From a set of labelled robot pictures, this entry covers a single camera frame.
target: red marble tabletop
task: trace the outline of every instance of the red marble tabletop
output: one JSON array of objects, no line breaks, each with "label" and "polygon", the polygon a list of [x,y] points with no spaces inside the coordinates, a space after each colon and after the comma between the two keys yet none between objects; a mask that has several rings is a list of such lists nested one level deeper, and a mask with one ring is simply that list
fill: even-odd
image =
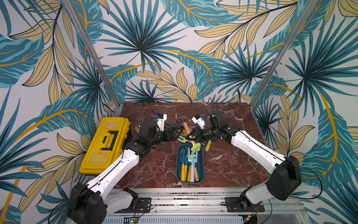
[{"label": "red marble tabletop", "polygon": [[[131,122],[132,138],[137,136],[144,112],[168,115],[167,122],[174,124],[183,118],[190,128],[195,124],[191,118],[206,114],[211,109],[221,110],[227,123],[235,123],[252,137],[264,143],[257,124],[247,103],[125,103],[121,117]],[[153,118],[148,110],[144,120]],[[160,187],[248,187],[268,180],[269,174],[253,158],[242,150],[219,139],[212,143],[209,153],[204,153],[205,178],[200,184],[182,184],[175,176],[176,151],[179,141],[162,143],[118,182],[117,187],[160,188]]]}]

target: black cable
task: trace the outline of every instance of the black cable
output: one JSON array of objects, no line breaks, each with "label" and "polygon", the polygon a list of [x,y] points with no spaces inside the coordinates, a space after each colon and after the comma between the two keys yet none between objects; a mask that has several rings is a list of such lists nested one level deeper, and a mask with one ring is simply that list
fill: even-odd
[{"label": "black cable", "polygon": [[320,185],[321,185],[321,189],[320,189],[321,191],[320,191],[320,193],[319,193],[317,196],[312,197],[312,198],[304,198],[304,197],[296,197],[296,196],[290,195],[290,197],[295,197],[295,198],[299,198],[299,199],[312,200],[312,199],[316,199],[316,198],[318,198],[319,196],[321,196],[321,194],[322,194],[322,192],[323,192],[323,184],[322,184],[321,179],[318,177],[318,175],[317,175],[315,172],[313,172],[313,170],[308,169],[308,168],[303,167],[303,166],[296,166],[296,165],[293,165],[293,164],[288,163],[288,162],[286,162],[286,161],[283,161],[282,159],[280,159],[279,157],[277,157],[276,155],[274,155],[273,153],[271,153],[271,152],[268,151],[267,149],[263,148],[262,146],[260,146],[260,145],[257,144],[256,142],[254,142],[252,139],[250,139],[245,133],[243,133],[243,132],[240,131],[240,130],[230,130],[229,132],[231,132],[231,131],[239,131],[239,132],[241,132],[242,134],[244,134],[244,135],[246,136],[246,138],[248,138],[249,140],[251,140],[252,143],[254,143],[255,145],[259,146],[259,147],[262,148],[263,150],[267,151],[267,152],[270,153],[271,155],[275,156],[276,158],[278,158],[278,159],[281,160],[282,162],[284,162],[284,163],[286,163],[286,164],[289,164],[289,165],[291,165],[291,166],[295,166],[295,167],[307,169],[307,170],[311,171],[311,172],[318,178],[319,183],[320,183]]},{"label": "black cable", "polygon": [[270,218],[270,216],[272,214],[272,204],[271,204],[270,200],[268,200],[268,201],[269,201],[269,203],[271,205],[271,212],[270,212],[269,216],[265,219],[265,221],[261,222],[261,224],[264,224]]}]

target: wooden handle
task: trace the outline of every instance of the wooden handle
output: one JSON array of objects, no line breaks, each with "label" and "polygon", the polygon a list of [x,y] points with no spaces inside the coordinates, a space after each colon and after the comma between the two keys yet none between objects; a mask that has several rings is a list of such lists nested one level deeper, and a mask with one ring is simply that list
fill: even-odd
[{"label": "wooden handle", "polygon": [[188,165],[185,165],[185,169],[184,169],[184,181],[187,180],[187,173],[188,173]]},{"label": "wooden handle", "polygon": [[187,135],[190,134],[190,130],[189,130],[189,127],[188,127],[188,124],[186,122],[183,123],[183,126],[184,126],[184,129],[185,129],[185,132],[187,133]]},{"label": "wooden handle", "polygon": [[185,177],[184,177],[184,172],[185,172],[185,164],[182,164],[182,176],[180,178],[181,181],[185,181]]},{"label": "wooden handle", "polygon": [[195,182],[199,181],[199,175],[198,175],[198,170],[196,167],[194,167],[194,176],[195,176]]},{"label": "wooden handle", "polygon": [[211,140],[208,141],[208,144],[205,147],[205,152],[207,152],[207,153],[209,152],[210,145],[211,145]]},{"label": "wooden handle", "polygon": [[189,173],[188,173],[188,179],[187,182],[190,182],[190,169],[189,169]]}]

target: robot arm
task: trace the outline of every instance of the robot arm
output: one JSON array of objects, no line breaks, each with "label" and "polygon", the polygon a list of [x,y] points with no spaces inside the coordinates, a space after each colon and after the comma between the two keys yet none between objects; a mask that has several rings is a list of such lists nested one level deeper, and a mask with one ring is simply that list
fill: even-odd
[{"label": "robot arm", "polygon": [[195,137],[196,142],[223,139],[246,152],[271,174],[269,180],[242,193],[240,203],[243,210],[265,199],[286,200],[302,183],[299,162],[294,156],[287,158],[257,141],[237,125],[228,125],[221,111],[214,110],[208,116],[212,126],[194,129],[186,137],[187,140],[193,140],[192,137]]},{"label": "robot arm", "polygon": [[113,187],[149,152],[152,145],[176,141],[181,132],[174,127],[164,129],[166,114],[158,114],[156,121],[145,121],[139,136],[129,142],[122,155],[96,178],[87,184],[76,184],[71,190],[67,216],[77,224],[100,224],[107,215],[126,209],[135,209],[138,194],[124,189],[119,194],[108,197]]}]

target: yellow leaf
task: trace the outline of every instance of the yellow leaf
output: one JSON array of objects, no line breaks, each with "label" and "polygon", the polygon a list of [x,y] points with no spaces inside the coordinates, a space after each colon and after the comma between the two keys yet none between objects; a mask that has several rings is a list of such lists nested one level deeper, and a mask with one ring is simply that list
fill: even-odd
[{"label": "yellow leaf", "polygon": [[63,164],[58,170],[56,170],[55,174],[51,177],[44,194],[48,195],[51,193],[51,191],[55,188],[56,186],[56,181],[59,182],[62,178],[62,176],[64,175],[66,168],[69,164],[69,161],[67,161],[65,164]]},{"label": "yellow leaf", "polygon": [[280,15],[278,15],[271,23],[264,37],[270,35],[275,30],[277,30],[280,26],[282,26],[293,14],[296,10],[296,6],[289,7],[285,11],[283,11]]},{"label": "yellow leaf", "polygon": [[169,83],[167,81],[164,81],[164,80],[156,80],[156,79],[154,79],[154,80],[149,80],[148,82],[150,84],[154,84],[154,85],[158,84],[158,86],[171,86],[172,85],[171,83]]},{"label": "yellow leaf", "polygon": [[155,64],[154,65],[156,72],[158,72],[158,74],[160,74],[163,78],[165,78],[166,80],[168,80],[169,82],[171,82],[173,85],[175,85],[173,77],[164,69],[161,70],[161,72],[159,72],[159,68],[158,65]]},{"label": "yellow leaf", "polygon": [[343,16],[358,16],[358,2],[356,0],[339,0],[338,6]]},{"label": "yellow leaf", "polygon": [[196,30],[195,32],[202,37],[219,37],[234,32],[240,26],[242,26],[242,24],[230,23],[217,27],[212,27],[206,30]]},{"label": "yellow leaf", "polygon": [[253,42],[253,39],[256,36],[256,33],[258,31],[258,29],[260,28],[260,26],[263,24],[263,22],[265,21],[265,19],[267,18],[268,13],[260,16],[259,18],[257,18],[248,28],[247,30],[247,34],[246,34],[246,41],[248,42],[247,46],[250,46],[251,43]]},{"label": "yellow leaf", "polygon": [[281,122],[279,122],[279,136],[280,136],[280,139],[281,139],[281,142],[282,142],[282,145],[284,147],[284,149],[287,149],[288,146],[287,146],[287,135],[286,135],[286,132],[284,130],[284,128],[282,127],[281,125]]},{"label": "yellow leaf", "polygon": [[183,92],[181,92],[177,89],[171,88],[171,87],[159,87],[158,89],[160,89],[163,92],[170,93],[170,94],[183,94]]},{"label": "yellow leaf", "polygon": [[65,27],[66,33],[72,43],[72,46],[74,47],[74,36],[73,36],[72,23],[71,23],[71,20],[69,19],[66,9],[62,10],[62,19],[63,19],[63,25]]},{"label": "yellow leaf", "polygon": [[56,58],[57,58],[57,62],[58,65],[60,66],[61,71],[63,72],[63,74],[68,78],[68,80],[70,81],[70,83],[73,83],[73,77],[71,70],[68,67],[68,63],[66,58],[63,56],[63,54],[61,53],[60,49],[58,48],[57,44],[55,43],[55,53],[56,53]]},{"label": "yellow leaf", "polygon": [[179,88],[186,92],[188,81],[184,76],[184,68],[179,69],[179,71],[176,73],[176,81],[178,82]]},{"label": "yellow leaf", "polygon": [[83,153],[74,162],[72,162],[71,166],[69,166],[69,169],[67,170],[67,173],[66,173],[65,177],[63,178],[60,185],[66,183],[68,180],[70,180],[72,178],[72,176],[74,175],[74,173],[76,173],[78,171],[78,169],[81,167],[81,164],[82,164],[82,161],[83,161],[83,158],[85,155],[86,154]]},{"label": "yellow leaf", "polygon": [[67,97],[65,93],[61,90],[61,98]]},{"label": "yellow leaf", "polygon": [[217,6],[220,8],[223,8],[223,9],[227,9],[227,11],[230,14],[241,15],[237,20],[250,19],[250,18],[255,17],[261,13],[266,12],[265,7],[259,6],[258,12],[256,14],[256,5],[249,5],[248,11],[247,11],[247,5],[236,6],[236,5],[217,4]]},{"label": "yellow leaf", "polygon": [[56,40],[57,40],[57,43],[58,43],[58,46],[60,47],[60,49],[62,50],[62,52],[64,53],[64,55],[72,62],[74,63],[74,60],[73,60],[73,57],[72,57],[72,54],[70,53],[66,43],[65,43],[65,40],[63,39],[63,35],[61,33],[61,30],[60,28],[57,26],[55,28],[55,35],[56,35]]},{"label": "yellow leaf", "polygon": [[220,42],[225,40],[227,37],[228,36],[225,36],[225,37],[221,38],[220,40],[215,40],[215,41],[205,44],[198,52],[202,53],[202,54],[208,54],[212,49],[214,49]]},{"label": "yellow leaf", "polygon": [[41,189],[45,186],[48,180],[54,175],[55,171],[50,171],[42,175],[43,179],[37,179],[33,182],[25,191],[27,197],[22,196],[18,209],[21,212],[25,211],[25,209],[30,205],[32,200],[36,197],[36,195],[41,191]]},{"label": "yellow leaf", "polygon": [[225,41],[223,41],[220,46],[216,49],[214,58],[215,59],[222,59],[224,56],[224,50],[225,50]]},{"label": "yellow leaf", "polygon": [[[280,5],[288,5],[298,2],[298,0],[279,0],[279,1],[280,1]],[[268,4],[275,4],[275,5],[278,4],[277,0],[266,0],[266,2]]]},{"label": "yellow leaf", "polygon": [[236,32],[236,34],[231,38],[231,40],[229,42],[228,55],[231,55],[232,53],[234,53],[234,51],[236,51],[237,48],[239,47],[239,44],[242,43],[247,25],[248,25],[248,23],[246,23],[245,26],[241,27]]},{"label": "yellow leaf", "polygon": [[241,97],[246,101],[251,101],[251,97],[249,95],[241,94]]},{"label": "yellow leaf", "polygon": [[39,40],[43,35],[44,43],[46,44],[52,36],[52,32],[53,32],[52,28],[54,25],[54,20],[47,19],[46,21],[50,25],[50,27],[48,27],[48,25],[45,23],[45,21],[41,20],[39,22],[40,25],[36,24],[32,28],[30,28],[22,33],[14,34],[9,37],[14,40],[26,38],[26,39],[35,41],[35,40]]},{"label": "yellow leaf", "polygon": [[282,143],[277,138],[276,133],[275,133],[275,140],[276,140],[276,145],[279,148],[279,153],[282,154],[282,155],[286,155],[286,151],[284,149],[284,146],[282,145]]},{"label": "yellow leaf", "polygon": [[53,156],[51,158],[48,158],[44,161],[41,162],[41,164],[45,167],[45,168],[39,168],[39,167],[33,167],[33,166],[29,166],[27,169],[29,171],[32,171],[32,172],[42,172],[42,171],[46,171],[46,170],[49,170],[49,169],[52,169],[54,168],[55,166],[63,163],[63,162],[66,162],[68,160],[71,160],[73,159],[73,156],[70,156],[70,157],[64,157],[64,156]]},{"label": "yellow leaf", "polygon": [[281,98],[282,105],[284,106],[286,116],[287,118],[289,118],[291,116],[291,109],[290,109],[291,102],[286,95],[282,95],[280,96],[280,98]]},{"label": "yellow leaf", "polygon": [[48,87],[48,96],[50,97],[50,104],[54,104],[59,98],[56,66],[53,67],[53,76]]},{"label": "yellow leaf", "polygon": [[324,15],[324,24],[326,25],[327,22],[329,21],[329,18],[331,18],[331,15],[333,13],[333,10],[334,10],[334,7],[335,7],[335,2],[336,0],[333,0],[331,2],[331,4],[329,5],[327,11],[326,11],[326,14]]},{"label": "yellow leaf", "polygon": [[47,77],[53,63],[53,47],[47,48],[41,58],[37,61],[34,71],[29,80],[23,86],[36,86],[43,82]]},{"label": "yellow leaf", "polygon": [[140,71],[140,72],[137,72],[137,76],[140,76],[140,77],[146,77],[146,78],[155,78],[155,79],[159,79],[161,80],[161,77],[157,74],[154,74],[153,72],[150,72],[150,71]]},{"label": "yellow leaf", "polygon": [[304,157],[304,154],[303,154],[303,153],[294,152],[294,153],[291,154],[291,156],[296,157],[296,159],[298,160],[298,162],[299,162],[300,164],[303,162],[303,157]]},{"label": "yellow leaf", "polygon": [[97,2],[106,7],[107,9],[110,9],[110,6],[108,5],[106,0],[97,0]]},{"label": "yellow leaf", "polygon": [[[46,3],[49,4],[53,10],[42,0],[36,0],[36,2],[38,3],[36,8],[40,11],[41,14],[52,13],[54,10],[57,11],[61,7],[61,2],[58,0],[46,0]],[[33,10],[31,7],[28,7],[27,9],[30,12],[35,12],[35,10]]]},{"label": "yellow leaf", "polygon": [[69,154],[78,155],[84,152],[77,142],[64,139],[58,133],[57,133],[57,143],[62,150],[64,150]]},{"label": "yellow leaf", "polygon": [[165,96],[165,97],[169,99],[184,100],[186,102],[191,102],[187,96],[183,96],[183,95],[174,95],[174,96]]},{"label": "yellow leaf", "polygon": [[298,110],[295,110],[298,104],[300,103],[300,100],[297,100],[295,105],[292,108],[292,115],[291,115],[291,127],[290,127],[290,135],[292,134],[293,130],[295,129],[297,123],[298,123]]},{"label": "yellow leaf", "polygon": [[296,133],[293,135],[292,139],[290,140],[290,151],[295,148],[298,148],[302,144],[308,132],[311,131],[312,129],[314,129],[314,127],[310,125],[300,127],[300,129],[296,131]]},{"label": "yellow leaf", "polygon": [[280,117],[282,118],[281,119],[282,124],[284,125],[287,131],[290,131],[289,120],[287,118],[286,113],[282,109],[279,111],[279,113],[280,113]]},{"label": "yellow leaf", "polygon": [[195,100],[198,94],[198,87],[195,84],[191,85],[188,89],[188,93],[189,93],[189,97],[192,100]]},{"label": "yellow leaf", "polygon": [[64,94],[65,97],[68,97],[69,95],[71,95],[72,93],[72,89],[70,88],[70,86],[68,84],[66,84],[66,80],[60,76],[59,74],[57,74],[58,77],[58,82],[60,83],[61,86],[61,98],[62,98],[62,93]]},{"label": "yellow leaf", "polygon": [[236,103],[237,101],[239,101],[239,99],[239,95],[236,95],[235,98],[232,100],[232,103]]},{"label": "yellow leaf", "polygon": [[85,149],[88,149],[91,144],[91,139],[87,135],[81,135],[81,142],[82,142],[82,146]]}]

